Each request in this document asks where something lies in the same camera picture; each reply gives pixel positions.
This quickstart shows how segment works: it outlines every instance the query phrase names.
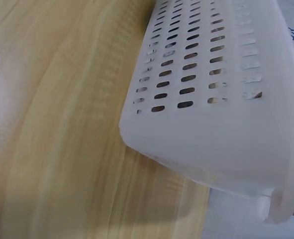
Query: oval hole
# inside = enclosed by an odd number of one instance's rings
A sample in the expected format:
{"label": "oval hole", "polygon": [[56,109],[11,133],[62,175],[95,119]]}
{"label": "oval hole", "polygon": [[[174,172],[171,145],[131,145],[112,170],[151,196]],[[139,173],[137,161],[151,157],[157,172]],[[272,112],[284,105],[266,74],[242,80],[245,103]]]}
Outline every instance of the oval hole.
{"label": "oval hole", "polygon": [[155,36],[151,37],[151,39],[155,39],[155,38],[157,38],[159,36],[160,36],[159,34],[158,35],[155,35]]}
{"label": "oval hole", "polygon": [[171,55],[173,55],[174,53],[175,53],[175,50],[173,50],[173,51],[168,51],[168,52],[166,52],[165,54],[163,54],[163,57],[171,56]]}
{"label": "oval hole", "polygon": [[180,95],[185,95],[194,92],[196,89],[194,87],[186,88],[183,90],[180,90]]}
{"label": "oval hole", "polygon": [[160,31],[162,28],[160,27],[160,28],[158,28],[158,29],[156,29],[156,30],[153,30],[153,32],[157,32],[157,31]]}
{"label": "oval hole", "polygon": [[197,56],[197,53],[196,52],[195,53],[191,53],[191,54],[185,56],[185,60],[190,59],[192,57],[196,57],[196,56]]}
{"label": "oval hole", "polygon": [[170,84],[169,81],[160,82],[159,84],[157,84],[157,88],[165,87],[165,86],[168,86],[169,84]]}
{"label": "oval hole", "polygon": [[191,4],[191,6],[194,6],[194,5],[196,5],[196,4],[199,4],[201,1],[197,1],[197,2],[195,2],[195,3],[192,3]]}
{"label": "oval hole", "polygon": [[145,61],[145,64],[147,64],[147,63],[150,63],[150,62],[152,62],[152,61],[154,61],[155,60],[155,58],[149,58],[149,59],[147,59],[146,61]]}
{"label": "oval hole", "polygon": [[208,104],[216,104],[218,102],[217,97],[211,97],[207,99]]}
{"label": "oval hole", "polygon": [[137,90],[136,90],[136,92],[138,93],[138,92],[144,92],[144,91],[146,91],[147,90],[147,87],[141,87],[141,88],[138,88]]}
{"label": "oval hole", "polygon": [[152,47],[152,46],[158,45],[158,43],[159,43],[158,41],[153,42],[153,43],[149,44],[149,47]]}
{"label": "oval hole", "polygon": [[215,41],[220,41],[223,40],[225,38],[225,36],[217,36],[211,39],[211,42],[215,42]]}
{"label": "oval hole", "polygon": [[192,21],[192,22],[189,22],[189,25],[195,24],[195,23],[197,23],[197,22],[199,22],[199,21],[200,21],[200,19],[195,20],[195,21]]}
{"label": "oval hole", "polygon": [[196,8],[193,8],[193,9],[191,9],[190,11],[192,12],[192,11],[195,11],[195,10],[198,10],[198,9],[200,9],[200,6],[198,6],[198,7],[196,7]]}
{"label": "oval hole", "polygon": [[224,29],[225,29],[224,26],[222,26],[222,27],[218,27],[218,28],[216,28],[216,29],[213,29],[213,30],[211,31],[211,33],[218,32],[218,31],[222,31],[222,30],[224,30]]}
{"label": "oval hole", "polygon": [[221,14],[219,14],[219,13],[215,13],[215,14],[211,15],[211,17],[220,16],[220,15]]}
{"label": "oval hole", "polygon": [[150,79],[149,76],[143,77],[141,79],[139,79],[139,82],[144,82],[144,81],[148,81]]}
{"label": "oval hole", "polygon": [[216,70],[213,70],[213,71],[210,71],[210,76],[214,76],[214,75],[219,75],[222,73],[222,69],[216,69]]}
{"label": "oval hole", "polygon": [[158,95],[155,95],[155,99],[158,100],[158,99],[163,99],[165,97],[167,97],[168,94],[167,93],[161,93],[161,94],[158,94]]}
{"label": "oval hole", "polygon": [[170,48],[170,47],[172,47],[172,46],[174,46],[176,44],[177,44],[176,42],[172,42],[172,43],[169,43],[168,45],[166,45],[165,47],[166,48]]}
{"label": "oval hole", "polygon": [[197,47],[197,46],[198,46],[198,43],[193,43],[193,44],[191,44],[189,46],[186,46],[186,50]]}
{"label": "oval hole", "polygon": [[217,83],[217,82],[211,83],[211,84],[209,84],[209,86],[208,86],[209,89],[215,89],[215,88],[217,88],[217,87],[218,87],[218,83]]}
{"label": "oval hole", "polygon": [[176,15],[176,16],[173,16],[173,17],[171,17],[171,19],[175,19],[175,18],[177,18],[177,17],[179,17],[179,16],[181,16],[181,14],[178,14],[178,15]]}
{"label": "oval hole", "polygon": [[199,26],[197,26],[197,27],[195,27],[195,28],[191,28],[190,30],[188,30],[188,32],[193,32],[193,31],[195,31],[195,30],[198,30],[200,27]]}
{"label": "oval hole", "polygon": [[152,66],[151,67],[148,67],[147,69],[145,69],[143,72],[148,72],[148,71],[151,71],[152,70]]}
{"label": "oval hole", "polygon": [[161,64],[161,66],[168,66],[168,65],[170,65],[172,63],[173,63],[173,60],[165,61],[164,63]]}
{"label": "oval hole", "polygon": [[195,78],[196,78],[196,75],[184,76],[181,78],[181,82],[191,81],[191,80],[194,80]]}
{"label": "oval hole", "polygon": [[223,22],[223,19],[213,21],[213,22],[211,22],[211,25],[218,24],[220,22]]}
{"label": "oval hole", "polygon": [[165,109],[165,106],[156,106],[151,109],[151,112],[159,112],[159,111],[163,111],[164,109]]}
{"label": "oval hole", "polygon": [[220,62],[223,61],[223,56],[216,57],[210,60],[210,63]]}
{"label": "oval hole", "polygon": [[222,49],[224,49],[224,45],[222,45],[222,46],[217,46],[217,47],[213,47],[213,48],[210,49],[210,52],[220,51],[220,50],[222,50]]}
{"label": "oval hole", "polygon": [[177,24],[177,23],[179,23],[179,22],[180,22],[180,20],[175,21],[175,22],[172,22],[172,23],[170,24],[170,26],[172,26],[172,25],[174,25],[174,24]]}
{"label": "oval hole", "polygon": [[169,37],[167,38],[167,40],[171,40],[171,39],[173,39],[173,38],[176,38],[177,36],[178,36],[177,34],[172,35],[172,36],[169,36]]}
{"label": "oval hole", "polygon": [[193,36],[188,37],[187,40],[189,41],[189,40],[192,40],[192,39],[195,39],[195,38],[198,38],[198,37],[199,37],[199,34],[193,35]]}
{"label": "oval hole", "polygon": [[178,30],[178,29],[179,29],[179,27],[175,27],[175,28],[172,28],[171,30],[169,30],[168,32],[173,32],[173,31]]}
{"label": "oval hole", "polygon": [[193,15],[191,15],[191,16],[189,16],[189,18],[192,18],[192,17],[195,17],[195,16],[199,16],[201,13],[199,12],[199,13],[196,13],[196,14],[193,14]]}
{"label": "oval hole", "polygon": [[182,108],[187,108],[193,105],[193,101],[185,101],[185,102],[181,102],[178,103],[178,108],[182,109]]}
{"label": "oval hole", "polygon": [[156,51],[157,51],[156,49],[152,49],[151,51],[147,52],[147,55],[151,55],[151,54],[155,53]]}
{"label": "oval hole", "polygon": [[136,99],[133,103],[134,103],[134,104],[137,104],[137,103],[141,103],[141,102],[144,102],[144,101],[145,101],[144,98],[138,98],[138,99]]}
{"label": "oval hole", "polygon": [[194,68],[196,66],[197,66],[197,63],[188,64],[188,65],[184,66],[182,68],[182,70],[186,71],[186,70],[192,69],[192,68]]}
{"label": "oval hole", "polygon": [[172,73],[172,70],[169,70],[169,71],[163,71],[159,74],[159,77],[162,77],[162,76],[167,76],[167,75],[170,75]]}
{"label": "oval hole", "polygon": [[181,10],[182,10],[182,8],[181,9],[178,9],[178,10],[175,10],[172,13],[176,13],[176,12],[181,11]]}
{"label": "oval hole", "polygon": [[162,24],[162,23],[163,23],[163,21],[161,21],[161,22],[155,24],[155,26],[159,26],[159,25]]}
{"label": "oval hole", "polygon": [[181,6],[183,3],[180,3],[178,5],[175,5],[174,8]]}

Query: white plastic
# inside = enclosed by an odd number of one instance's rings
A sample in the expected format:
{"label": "white plastic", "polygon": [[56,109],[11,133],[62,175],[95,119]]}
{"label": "white plastic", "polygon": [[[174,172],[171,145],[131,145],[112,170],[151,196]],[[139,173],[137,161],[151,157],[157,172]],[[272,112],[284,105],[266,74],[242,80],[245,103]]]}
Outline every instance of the white plastic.
{"label": "white plastic", "polygon": [[286,221],[294,47],[277,1],[158,1],[119,127],[129,147],[201,184],[272,199],[269,221]]}

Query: perforated plastic panel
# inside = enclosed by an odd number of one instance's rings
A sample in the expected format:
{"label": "perforated plastic panel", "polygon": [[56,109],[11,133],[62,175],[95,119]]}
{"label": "perforated plastic panel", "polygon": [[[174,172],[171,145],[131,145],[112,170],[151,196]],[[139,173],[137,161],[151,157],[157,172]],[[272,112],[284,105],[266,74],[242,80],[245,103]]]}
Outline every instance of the perforated plastic panel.
{"label": "perforated plastic panel", "polygon": [[277,1],[159,0],[119,127],[128,146],[197,182],[287,196],[272,212],[286,220],[294,47]]}

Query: wooden table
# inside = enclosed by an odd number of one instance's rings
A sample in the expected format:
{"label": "wooden table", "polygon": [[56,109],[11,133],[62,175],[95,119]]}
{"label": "wooden table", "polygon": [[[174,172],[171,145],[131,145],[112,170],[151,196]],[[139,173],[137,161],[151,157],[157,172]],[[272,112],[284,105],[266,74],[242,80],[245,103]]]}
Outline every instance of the wooden table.
{"label": "wooden table", "polygon": [[151,0],[0,0],[0,239],[198,239],[208,189],[125,147]]}

